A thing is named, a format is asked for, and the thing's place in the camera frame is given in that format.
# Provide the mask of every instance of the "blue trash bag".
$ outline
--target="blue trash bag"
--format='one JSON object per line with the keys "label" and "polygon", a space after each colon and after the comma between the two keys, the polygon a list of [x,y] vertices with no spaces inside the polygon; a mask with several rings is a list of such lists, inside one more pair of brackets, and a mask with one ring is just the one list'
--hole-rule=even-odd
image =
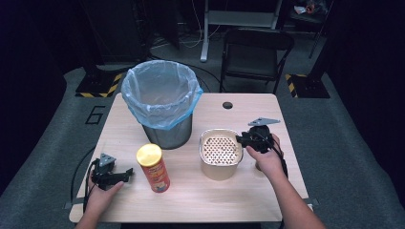
{"label": "blue trash bag", "polygon": [[140,124],[167,131],[193,113],[203,89],[187,66],[152,60],[128,71],[121,93]]}

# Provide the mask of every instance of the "metal basket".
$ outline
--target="metal basket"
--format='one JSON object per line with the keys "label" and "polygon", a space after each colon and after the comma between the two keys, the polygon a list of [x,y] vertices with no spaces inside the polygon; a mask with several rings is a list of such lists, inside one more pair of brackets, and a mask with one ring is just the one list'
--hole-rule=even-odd
{"label": "metal basket", "polygon": [[202,171],[215,180],[224,180],[233,176],[244,152],[236,141],[236,133],[227,129],[213,129],[202,133],[200,138],[200,156]]}

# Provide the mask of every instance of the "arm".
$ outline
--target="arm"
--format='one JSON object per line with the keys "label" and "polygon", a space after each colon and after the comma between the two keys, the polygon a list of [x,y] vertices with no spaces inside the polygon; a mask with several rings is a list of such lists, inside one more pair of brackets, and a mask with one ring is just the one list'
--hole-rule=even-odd
{"label": "arm", "polygon": [[89,177],[89,189],[93,190],[91,191],[89,200],[87,202],[86,212],[84,212],[83,217],[80,219],[75,228],[96,228],[99,218],[108,208],[113,200],[113,197],[123,185],[124,182],[121,181],[108,191],[104,191],[98,188],[98,186],[95,185],[92,182],[92,179]]}
{"label": "arm", "polygon": [[[279,152],[280,139],[272,135],[278,144],[274,144]],[[288,181],[283,172],[280,158],[270,150],[266,154],[256,152],[250,146],[247,152],[258,162],[260,169],[266,175],[277,197],[281,213],[287,228],[325,228],[322,221],[310,210],[300,195]]]}

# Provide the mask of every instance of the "desk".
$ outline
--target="desk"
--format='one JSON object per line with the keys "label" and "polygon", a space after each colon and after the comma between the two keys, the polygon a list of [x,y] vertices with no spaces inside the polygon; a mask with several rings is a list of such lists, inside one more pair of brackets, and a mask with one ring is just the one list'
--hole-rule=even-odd
{"label": "desk", "polygon": [[[224,102],[233,108],[223,108]],[[247,123],[258,117],[280,119],[269,129],[280,137],[289,180],[302,198],[307,198],[295,153],[277,98],[273,94],[203,94],[193,114],[193,131],[186,144],[163,151],[171,180],[164,193],[154,193],[136,161],[136,152],[148,143],[141,125],[132,116],[121,94],[115,98],[92,161],[101,152],[114,156],[114,173],[134,168],[135,174],[118,192],[101,218],[109,222],[249,222],[279,221],[282,216],[274,191],[265,175],[255,168],[255,160],[245,151],[236,173],[230,179],[215,181],[201,170],[199,140],[208,129],[249,129]],[[78,197],[84,197],[84,179]],[[70,220],[78,222],[82,205],[74,205]]]}
{"label": "desk", "polygon": [[208,25],[247,26],[276,28],[277,19],[283,0],[277,0],[275,12],[243,12],[209,10],[208,1],[205,0],[203,20],[203,43],[200,60],[206,62],[208,56]]}

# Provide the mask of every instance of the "yellow can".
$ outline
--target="yellow can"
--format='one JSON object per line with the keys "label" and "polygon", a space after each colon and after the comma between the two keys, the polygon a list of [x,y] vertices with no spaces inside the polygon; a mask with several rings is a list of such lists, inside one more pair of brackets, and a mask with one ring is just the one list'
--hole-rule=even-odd
{"label": "yellow can", "polygon": [[170,179],[164,165],[161,148],[156,144],[145,144],[137,152],[137,161],[156,193],[166,191]]}

